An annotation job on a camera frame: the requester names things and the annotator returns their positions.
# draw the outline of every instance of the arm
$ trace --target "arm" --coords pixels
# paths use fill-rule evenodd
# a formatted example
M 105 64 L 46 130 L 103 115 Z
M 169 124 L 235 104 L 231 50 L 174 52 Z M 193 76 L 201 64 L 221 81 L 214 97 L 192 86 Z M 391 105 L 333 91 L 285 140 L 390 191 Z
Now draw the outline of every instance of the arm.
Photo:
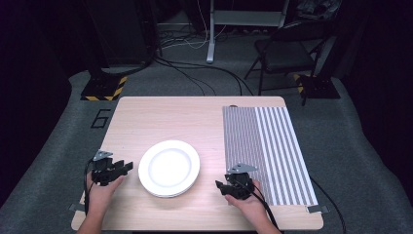
M 260 183 L 253 181 L 254 185 L 260 189 Z M 244 217 L 254 226 L 259 234 L 279 234 L 281 233 L 276 226 L 267 217 L 267 212 L 260 201 L 254 196 L 245 200 L 237 200 L 231 195 L 225 195 L 229 204 L 237 207 L 243 213 Z
M 77 233 L 100 233 L 104 215 L 109 207 L 112 195 L 116 188 L 124 180 L 123 176 L 118 177 L 115 181 L 109 183 L 107 186 L 92 186 L 89 202 L 89 211 L 82 225 L 79 227 Z M 92 185 L 92 175 L 87 175 L 88 187 Z

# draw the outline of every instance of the black cable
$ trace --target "black cable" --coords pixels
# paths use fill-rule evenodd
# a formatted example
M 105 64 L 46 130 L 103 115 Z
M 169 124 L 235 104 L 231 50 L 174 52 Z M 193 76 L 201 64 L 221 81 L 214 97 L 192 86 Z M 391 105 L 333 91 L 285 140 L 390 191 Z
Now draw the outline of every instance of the black cable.
M 277 229 L 279 229 L 279 226 L 277 225 L 276 219 L 274 218 L 273 212 L 271 211 L 270 206 L 268 206 L 268 203 L 264 200 L 264 196 L 262 195 L 261 191 L 258 189 L 258 191 L 261 194 L 262 198 L 260 198 L 256 193 L 251 191 L 248 187 L 246 187 L 245 185 L 243 185 L 242 183 L 240 183 L 236 179 L 234 179 L 234 182 L 239 184 L 243 189 L 248 191 L 250 194 L 252 194 L 254 197 L 256 197 L 258 199 L 258 201 L 261 202 L 261 204 L 264 206 L 265 211 L 267 211 L 267 214 L 270 217 L 271 222 L 273 223 L 273 225 L 275 227 L 277 227 Z
M 84 180 L 83 180 L 83 189 L 85 190 L 85 214 L 88 214 L 89 210 L 89 191 L 88 191 L 88 169 L 89 169 L 89 164 L 94 160 L 94 158 L 91 158 L 88 160 L 86 163 L 86 167 L 84 170 Z
M 200 90 L 201 90 L 201 92 L 203 93 L 204 96 L 206 95 L 205 92 L 204 92 L 204 89 L 203 89 L 197 82 L 195 82 L 194 80 L 196 80 L 196 81 L 198 81 L 198 82 L 201 82 L 201 83 L 207 85 L 210 89 L 212 89 L 213 93 L 216 95 L 215 90 L 214 90 L 213 87 L 211 87 L 209 84 L 207 84 L 206 82 L 204 82 L 204 81 L 202 81 L 202 80 L 196 79 L 196 78 L 194 78 L 194 77 L 186 74 L 185 72 L 179 70 L 178 67 L 172 65 L 170 62 L 166 61 L 167 64 L 164 64 L 164 63 L 159 62 L 157 59 L 154 59 L 154 61 L 155 61 L 156 63 L 158 63 L 158 64 L 165 65 L 165 66 L 168 66 L 168 67 L 172 67 L 172 68 L 174 68 L 175 70 L 177 70 L 178 72 L 182 73 L 186 78 L 188 78 L 192 83 L 194 83 L 195 85 L 198 86 L 198 88 L 200 88 Z
M 236 74 L 234 74 L 233 72 L 220 68 L 220 67 L 216 67 L 216 66 L 211 66 L 211 65 L 202 65 L 202 64 L 195 64 L 195 63 L 188 63 L 188 62 L 179 62 L 179 61 L 170 61 L 170 60 L 166 60 L 164 58 L 159 58 L 156 57 L 156 59 L 162 60 L 164 62 L 168 62 L 170 64 L 176 63 L 176 64 L 182 64 L 182 65 L 192 65 L 192 66 L 197 66 L 197 67 L 185 67 L 185 66 L 176 66 L 176 68 L 182 68 L 182 69 L 198 69 L 198 68 L 208 68 L 208 69 L 215 69 L 215 70 L 220 70 L 223 72 L 226 72 L 228 74 L 230 74 L 238 83 L 239 89 L 240 89 L 240 96 L 243 95 L 243 89 L 241 87 L 241 83 L 240 81 L 245 85 L 245 87 L 248 89 L 249 93 L 254 96 L 254 94 L 252 93 L 251 89 L 249 88 L 249 86 L 245 83 L 244 80 L 242 80 L 239 76 L 237 76 Z
M 344 222 L 344 218 L 343 215 L 341 214 L 340 210 L 338 209 L 337 205 L 335 204 L 335 202 L 331 199 L 331 197 L 327 194 L 327 192 L 325 192 L 324 189 L 322 189 L 322 187 L 310 176 L 310 180 L 319 188 L 319 190 L 321 190 L 321 192 L 325 195 L 325 197 L 327 197 L 327 199 L 331 202 L 331 204 L 334 206 L 337 214 L 340 217 L 341 220 L 341 225 L 343 227 L 343 233 L 347 233 L 347 228 L 346 228 L 346 223 Z

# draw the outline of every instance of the black and white striped cloth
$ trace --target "black and white striped cloth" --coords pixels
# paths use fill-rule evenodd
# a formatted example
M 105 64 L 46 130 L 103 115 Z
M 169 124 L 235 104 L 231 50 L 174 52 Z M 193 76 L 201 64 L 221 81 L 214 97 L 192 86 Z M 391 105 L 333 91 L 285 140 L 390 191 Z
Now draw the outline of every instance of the black and white striped cloth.
M 270 206 L 317 205 L 286 107 L 223 107 L 227 168 L 238 163 L 262 185 Z

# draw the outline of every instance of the yellow and black tape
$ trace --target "yellow and black tape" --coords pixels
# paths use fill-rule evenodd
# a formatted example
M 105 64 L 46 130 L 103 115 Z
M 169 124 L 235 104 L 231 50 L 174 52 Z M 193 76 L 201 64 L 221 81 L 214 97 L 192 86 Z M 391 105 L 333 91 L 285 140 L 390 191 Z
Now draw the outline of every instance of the yellow and black tape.
M 298 93 L 300 94 L 300 96 L 305 95 L 303 83 L 302 83 L 302 81 L 301 81 L 301 75 L 299 75 L 299 74 L 294 74 L 292 77 L 293 77 L 294 80 L 295 80 L 295 84 L 297 84 L 297 86 L 300 86 L 300 87 L 297 87 Z
M 116 100 L 124 89 L 125 83 L 127 82 L 128 77 L 123 77 L 118 84 L 113 95 L 110 96 L 82 96 L 81 100 Z

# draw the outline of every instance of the gray carpet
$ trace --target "gray carpet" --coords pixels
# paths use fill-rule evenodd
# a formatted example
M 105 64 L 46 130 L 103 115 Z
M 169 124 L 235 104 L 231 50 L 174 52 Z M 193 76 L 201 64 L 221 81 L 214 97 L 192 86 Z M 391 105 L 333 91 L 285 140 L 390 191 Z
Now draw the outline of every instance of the gray carpet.
M 252 43 L 258 37 L 218 42 L 213 65 L 243 77 L 254 60 Z M 206 64 L 207 46 L 176 46 L 163 52 L 165 59 Z M 217 96 L 240 94 L 236 80 L 225 72 L 184 71 L 209 84 Z M 88 80 L 87 72 L 70 78 L 70 101 L 42 151 L 1 208 L 0 233 L 74 233 L 70 227 L 74 213 L 67 208 L 82 195 L 85 163 L 99 149 L 107 130 L 107 125 L 91 129 L 92 122 L 99 109 L 111 109 L 103 113 L 110 120 L 117 105 L 117 101 L 80 100 Z M 257 82 L 256 78 L 246 81 L 255 94 Z M 201 88 L 173 68 L 153 62 L 128 77 L 121 96 L 202 96 L 202 90 L 207 96 L 213 95 L 211 88 L 198 83 Z M 337 204 L 348 233 L 412 233 L 413 209 L 399 181 L 363 135 L 357 112 L 340 80 L 333 79 L 333 83 L 340 99 L 308 99 L 306 106 L 301 106 L 295 89 L 265 92 L 264 96 L 285 99 L 309 173 Z M 243 94 L 248 95 L 244 86 Z M 341 233 L 334 207 L 318 188 L 315 190 L 319 203 L 331 212 L 323 215 L 323 229 L 314 233 Z

